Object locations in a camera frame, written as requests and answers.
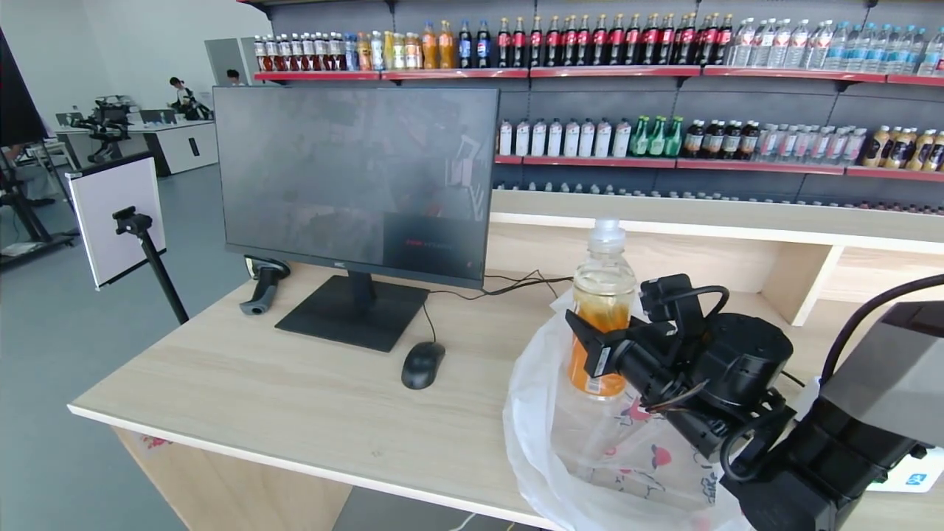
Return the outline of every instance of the monitor base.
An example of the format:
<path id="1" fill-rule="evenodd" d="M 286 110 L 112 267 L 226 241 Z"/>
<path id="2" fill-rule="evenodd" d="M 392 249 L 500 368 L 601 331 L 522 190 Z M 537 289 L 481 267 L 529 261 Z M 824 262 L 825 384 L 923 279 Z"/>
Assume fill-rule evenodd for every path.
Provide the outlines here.
<path id="1" fill-rule="evenodd" d="M 375 283 L 369 274 L 334 275 L 276 324 L 286 332 L 312 335 L 374 351 L 393 349 L 429 290 Z"/>

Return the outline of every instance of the white board on stand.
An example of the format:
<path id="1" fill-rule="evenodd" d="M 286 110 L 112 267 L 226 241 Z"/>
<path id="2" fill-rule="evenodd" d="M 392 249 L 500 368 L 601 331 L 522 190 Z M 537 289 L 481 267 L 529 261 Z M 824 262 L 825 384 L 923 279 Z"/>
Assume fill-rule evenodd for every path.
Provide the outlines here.
<path id="1" fill-rule="evenodd" d="M 147 232 L 154 241 L 154 248 L 158 253 L 166 250 L 153 155 L 139 153 L 65 176 L 76 204 L 78 227 L 82 231 L 95 289 L 147 263 L 136 236 L 115 233 L 118 225 L 112 214 L 133 206 L 137 214 L 149 215 L 153 225 Z"/>

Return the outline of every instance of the white plastic bag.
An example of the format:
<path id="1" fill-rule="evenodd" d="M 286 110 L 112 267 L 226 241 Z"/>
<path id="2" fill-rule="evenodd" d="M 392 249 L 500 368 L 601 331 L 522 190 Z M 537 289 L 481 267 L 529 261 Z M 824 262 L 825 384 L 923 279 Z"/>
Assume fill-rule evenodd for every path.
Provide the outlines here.
<path id="1" fill-rule="evenodd" d="M 563 370 L 571 306 L 570 292 L 551 305 L 556 315 L 514 364 L 503 412 L 508 458 L 531 507 L 569 531 L 750 529 L 717 484 L 717 466 L 642 411 L 630 386 L 607 405 L 574 394 Z"/>

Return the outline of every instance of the desk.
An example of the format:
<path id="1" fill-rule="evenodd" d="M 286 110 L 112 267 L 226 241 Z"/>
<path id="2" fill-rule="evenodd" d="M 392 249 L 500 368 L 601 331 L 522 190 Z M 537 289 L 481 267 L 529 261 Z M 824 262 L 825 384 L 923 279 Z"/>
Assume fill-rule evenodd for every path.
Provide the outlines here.
<path id="1" fill-rule="evenodd" d="M 192 121 L 180 124 L 145 127 L 132 124 L 127 129 L 128 140 L 117 143 L 112 158 L 120 158 L 143 151 L 154 154 L 158 177 L 168 177 L 180 172 L 216 164 L 219 162 L 216 149 L 216 124 L 212 121 Z M 59 128 L 57 139 L 65 144 L 70 164 L 76 168 L 92 165 L 89 155 L 101 143 L 89 136 L 83 128 Z"/>
<path id="2" fill-rule="evenodd" d="M 254 287 L 243 285 L 69 409 L 114 427 L 194 530 L 329 531 L 352 485 L 557 529 L 518 493 L 501 420 L 514 360 L 551 315 L 549 291 L 430 295 L 447 354 L 436 383 L 411 391 L 400 368 L 413 344 L 430 339 L 422 315 L 389 354 L 273 328 L 336 273 L 294 265 L 261 317 L 239 311 Z M 727 310 L 783 327 L 797 350 L 788 368 L 805 379 L 855 306 L 824 301 L 801 329 L 757 294 L 733 293 Z M 789 386 L 784 394 L 795 393 Z M 137 434 L 174 444 L 147 450 Z M 870 492 L 846 529 L 931 529 L 941 518 L 940 485 L 928 494 Z"/>

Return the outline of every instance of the black mouse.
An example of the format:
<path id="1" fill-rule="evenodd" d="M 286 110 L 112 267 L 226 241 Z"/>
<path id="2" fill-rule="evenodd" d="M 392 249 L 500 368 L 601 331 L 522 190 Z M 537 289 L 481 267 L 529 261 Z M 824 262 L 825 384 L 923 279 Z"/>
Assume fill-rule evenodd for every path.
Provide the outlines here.
<path id="1" fill-rule="evenodd" d="M 432 385 L 445 355 L 446 347 L 439 343 L 417 343 L 403 361 L 403 374 L 400 376 L 403 385 L 410 389 L 425 389 Z"/>

